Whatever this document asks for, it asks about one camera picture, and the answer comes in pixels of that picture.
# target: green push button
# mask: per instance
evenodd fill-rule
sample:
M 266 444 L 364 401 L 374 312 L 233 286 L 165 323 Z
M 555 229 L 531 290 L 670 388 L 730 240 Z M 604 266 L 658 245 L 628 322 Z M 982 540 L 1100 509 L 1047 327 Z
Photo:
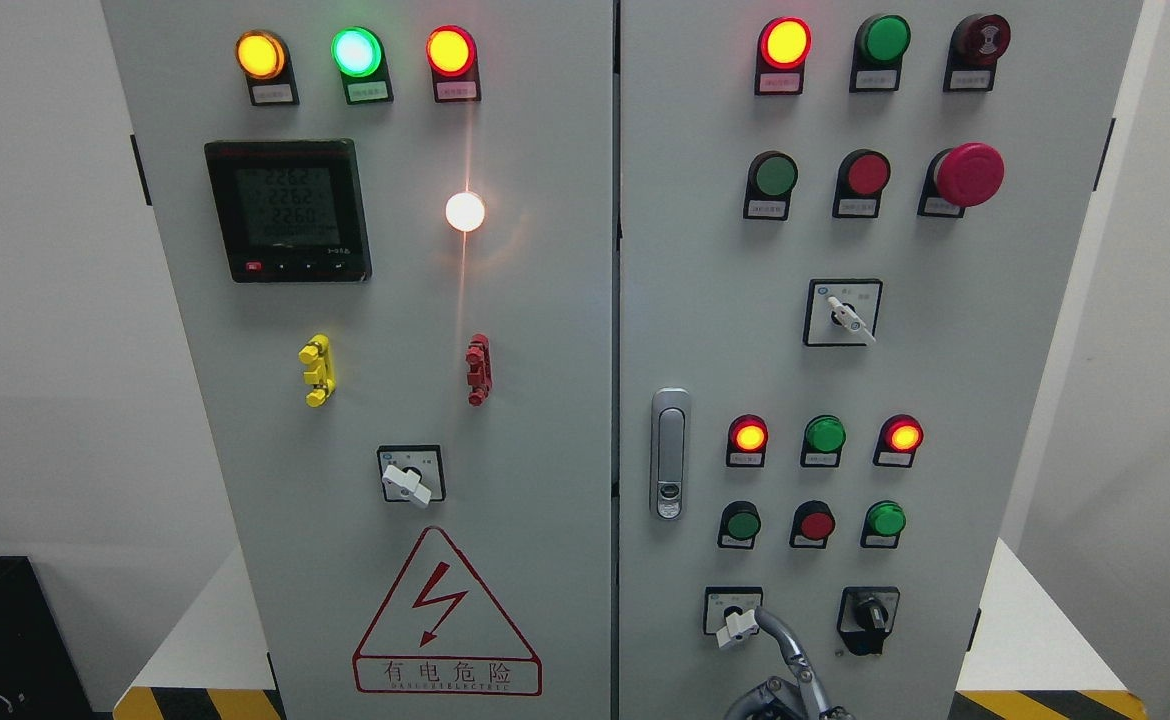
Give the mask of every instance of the green push button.
M 895 63 L 909 49 L 909 23 L 900 15 L 869 18 L 859 35 L 860 52 L 874 63 Z
M 847 430 L 833 414 L 823 414 L 808 423 L 804 437 L 817 452 L 838 452 L 847 443 Z
M 906 512 L 892 501 L 879 502 L 869 508 L 869 529 L 876 536 L 899 536 L 906 528 Z
M 738 539 L 739 541 L 746 541 L 746 539 L 752 539 L 757 536 L 759 529 L 763 528 L 763 523 L 758 520 L 758 515 L 753 515 L 752 512 L 736 512 L 727 520 L 727 534 L 732 539 Z
M 786 192 L 794 190 L 798 181 L 799 167 L 794 165 L 794 160 L 780 152 L 759 163 L 753 172 L 753 184 L 764 196 L 785 196 Z

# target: illuminated indicator light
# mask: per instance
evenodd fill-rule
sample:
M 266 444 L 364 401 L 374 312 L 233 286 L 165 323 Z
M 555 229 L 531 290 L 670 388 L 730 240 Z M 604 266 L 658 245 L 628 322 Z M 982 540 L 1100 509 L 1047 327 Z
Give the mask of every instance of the illuminated indicator light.
M 239 67 L 252 78 L 276 78 L 287 67 L 283 41 L 273 32 L 250 29 L 243 33 L 234 52 Z
M 425 56 L 440 76 L 463 76 L 474 67 L 475 54 L 474 37 L 462 27 L 440 27 L 425 41 Z
M 488 217 L 488 210 L 481 197 L 470 191 L 457 192 L 449 197 L 443 208 L 447 224 L 461 232 L 474 232 Z
M 914 420 L 900 420 L 887 428 L 887 445 L 896 452 L 913 452 L 923 443 L 923 428 Z
M 758 452 L 768 445 L 768 425 L 753 414 L 744 414 L 732 423 L 732 445 L 741 452 Z
M 763 28 L 759 50 L 769 66 L 778 70 L 792 70 L 808 59 L 812 30 L 799 18 L 777 18 Z
M 909 49 L 909 23 L 900 15 L 883 15 L 865 22 L 860 33 L 860 52 L 882 66 L 895 63 Z
M 349 77 L 367 77 L 380 68 L 385 50 L 376 35 L 362 27 L 347 27 L 332 37 L 332 60 Z
M 899 536 L 906 528 L 906 512 L 901 506 L 892 502 L 879 502 L 869 508 L 869 529 L 876 536 Z

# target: yellow terminal block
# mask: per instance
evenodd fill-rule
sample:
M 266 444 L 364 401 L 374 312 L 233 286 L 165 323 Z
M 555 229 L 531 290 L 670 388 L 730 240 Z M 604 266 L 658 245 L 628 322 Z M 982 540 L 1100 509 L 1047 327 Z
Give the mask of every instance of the yellow terminal block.
M 337 389 L 337 375 L 332 369 L 332 341 L 323 332 L 316 334 L 296 356 L 305 365 L 301 378 L 314 388 L 305 396 L 305 404 L 310 407 L 323 406 Z

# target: white switch handle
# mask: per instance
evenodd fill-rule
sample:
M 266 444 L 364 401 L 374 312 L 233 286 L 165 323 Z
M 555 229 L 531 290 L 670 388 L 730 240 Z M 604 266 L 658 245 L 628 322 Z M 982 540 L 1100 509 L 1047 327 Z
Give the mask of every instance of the white switch handle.
M 758 620 L 753 618 L 753 610 L 746 610 L 744 613 L 732 612 L 727 616 L 727 624 L 718 628 L 718 632 L 714 633 L 714 637 L 718 639 L 718 650 L 724 647 L 731 647 L 734 644 L 741 644 L 745 642 L 745 638 L 750 635 L 758 633 Z
M 865 340 L 866 345 L 874 345 L 878 341 L 874 340 L 869 328 L 865 324 L 863 320 L 860 320 L 860 315 L 851 307 L 846 306 L 841 300 L 835 296 L 828 296 L 826 299 L 830 302 L 831 309 L 833 309 L 833 318 L 840 325 L 842 325 L 847 332 L 855 334 Z
M 391 498 L 402 498 L 415 507 L 429 507 L 429 498 L 434 496 L 433 491 L 421 484 L 420 475 L 411 469 L 398 469 L 394 465 L 385 468 L 380 482 L 384 484 L 385 491 Z

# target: gray metal panel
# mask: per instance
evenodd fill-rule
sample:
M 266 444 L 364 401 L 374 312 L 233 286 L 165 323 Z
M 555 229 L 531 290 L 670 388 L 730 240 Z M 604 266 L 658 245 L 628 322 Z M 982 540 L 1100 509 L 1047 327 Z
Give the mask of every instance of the gray metal panel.
M 861 720 L 947 715 L 1002 507 L 1104 143 L 1138 0 L 1052 4 L 760 1 L 621 8 L 622 324 L 621 716 L 713 716 L 783 673 L 768 639 L 718 652 L 701 633 L 701 591 L 763 585 L 794 626 L 833 701 Z M 947 44 L 966 14 L 1013 28 L 991 94 L 943 95 Z M 913 27 L 895 94 L 849 95 L 861 20 Z M 755 97 L 753 48 L 769 19 L 808 20 L 797 97 Z M 917 218 L 937 151 L 992 143 L 1007 179 L 961 220 Z M 859 148 L 892 160 L 874 220 L 832 219 L 838 164 Z M 750 160 L 780 150 L 800 167 L 789 222 L 742 220 Z M 803 345 L 812 277 L 885 281 L 875 347 Z M 652 393 L 686 388 L 684 515 L 652 517 Z M 737 414 L 771 428 L 764 469 L 727 469 Z M 838 469 L 800 469 L 803 430 L 837 414 Z M 927 438 L 913 469 L 870 464 L 879 427 L 910 413 Z M 899 550 L 861 550 L 863 513 L 900 501 Z M 723 506 L 753 501 L 752 551 L 718 550 Z M 792 550 L 797 505 L 830 503 L 828 550 Z M 841 652 L 846 585 L 897 585 L 881 657 Z
M 612 4 L 106 0 L 105 13 L 288 715 L 607 715 Z M 431 97 L 424 44 L 443 23 L 476 39 L 479 104 Z M 347 25 L 387 47 L 392 104 L 344 104 L 329 46 Z M 291 47 L 300 107 L 248 104 L 234 42 L 257 27 Z M 356 142 L 373 277 L 234 284 L 202 143 L 311 137 Z M 466 184 L 488 220 L 462 249 L 443 201 Z M 312 332 L 332 338 L 339 382 L 319 410 L 296 359 Z M 493 338 L 480 409 L 463 383 L 472 332 Z M 381 500 L 376 446 L 397 443 L 443 446 L 447 502 Z M 356 692 L 351 656 L 426 524 L 447 529 L 539 653 L 543 695 Z M 475 646 L 498 633 L 463 630 Z

